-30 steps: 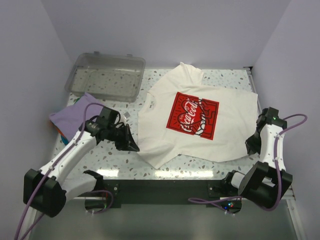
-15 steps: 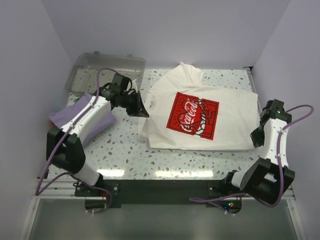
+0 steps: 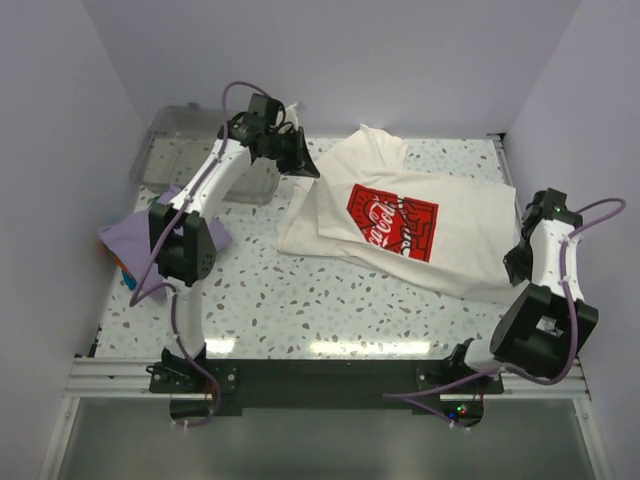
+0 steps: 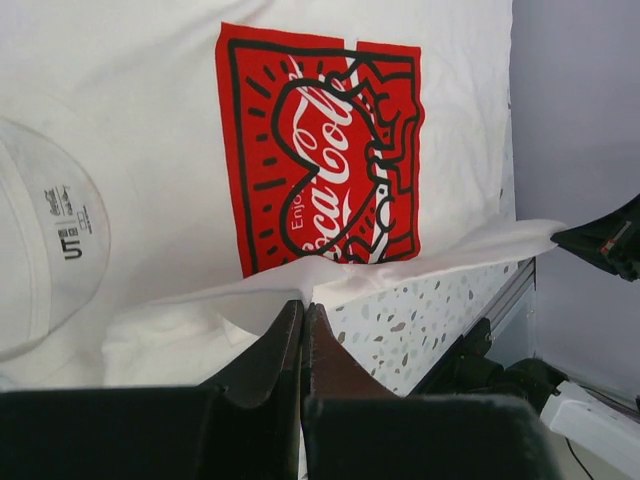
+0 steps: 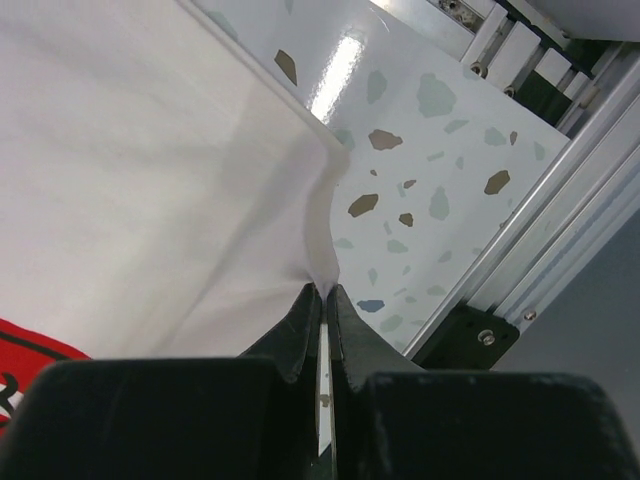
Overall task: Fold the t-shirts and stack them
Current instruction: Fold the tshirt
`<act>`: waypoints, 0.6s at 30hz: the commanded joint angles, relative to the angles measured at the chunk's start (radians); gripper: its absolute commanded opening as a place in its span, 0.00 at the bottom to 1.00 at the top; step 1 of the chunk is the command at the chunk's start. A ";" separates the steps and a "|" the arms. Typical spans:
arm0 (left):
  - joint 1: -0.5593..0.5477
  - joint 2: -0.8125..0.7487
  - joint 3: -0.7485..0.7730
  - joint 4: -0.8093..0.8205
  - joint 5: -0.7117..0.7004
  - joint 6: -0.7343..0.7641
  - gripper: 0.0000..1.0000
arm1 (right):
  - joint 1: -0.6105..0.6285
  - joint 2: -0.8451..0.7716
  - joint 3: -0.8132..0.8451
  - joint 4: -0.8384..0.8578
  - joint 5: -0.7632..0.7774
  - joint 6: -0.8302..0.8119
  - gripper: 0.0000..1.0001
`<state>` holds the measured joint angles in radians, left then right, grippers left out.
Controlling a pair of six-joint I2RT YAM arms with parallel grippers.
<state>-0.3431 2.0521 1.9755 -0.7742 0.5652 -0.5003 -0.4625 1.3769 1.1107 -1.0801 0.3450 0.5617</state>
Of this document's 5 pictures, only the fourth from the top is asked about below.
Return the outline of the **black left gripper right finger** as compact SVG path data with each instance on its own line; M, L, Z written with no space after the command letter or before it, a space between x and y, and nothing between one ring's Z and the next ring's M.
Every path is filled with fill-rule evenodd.
M458 337L407 396L381 385L338 342L326 310L307 317L302 428L311 479L548 479L533 396L487 359L490 322Z

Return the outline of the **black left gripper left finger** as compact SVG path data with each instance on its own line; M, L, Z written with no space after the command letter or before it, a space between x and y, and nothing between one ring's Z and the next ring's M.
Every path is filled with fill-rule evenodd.
M304 307L195 386L1 397L5 479L294 479Z

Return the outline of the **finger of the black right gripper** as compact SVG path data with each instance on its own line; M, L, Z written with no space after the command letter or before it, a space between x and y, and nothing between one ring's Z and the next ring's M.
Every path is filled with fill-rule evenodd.
M597 220L554 233L551 241L626 281L639 279L639 196Z

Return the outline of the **white Coca-Cola t-shirt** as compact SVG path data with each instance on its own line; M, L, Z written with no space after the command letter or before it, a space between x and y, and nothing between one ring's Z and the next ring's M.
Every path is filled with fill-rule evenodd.
M508 1L5 1L1 387L196 384L291 298L514 262Z

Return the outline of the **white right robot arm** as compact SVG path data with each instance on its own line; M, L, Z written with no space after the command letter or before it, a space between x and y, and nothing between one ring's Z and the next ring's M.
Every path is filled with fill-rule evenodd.
M579 227L555 233L561 249L625 281L639 279L639 199ZM438 393L506 394L527 401L554 433L602 458L639 454L639 423L592 396L540 359L505 368L486 358L489 320L481 319L444 355Z

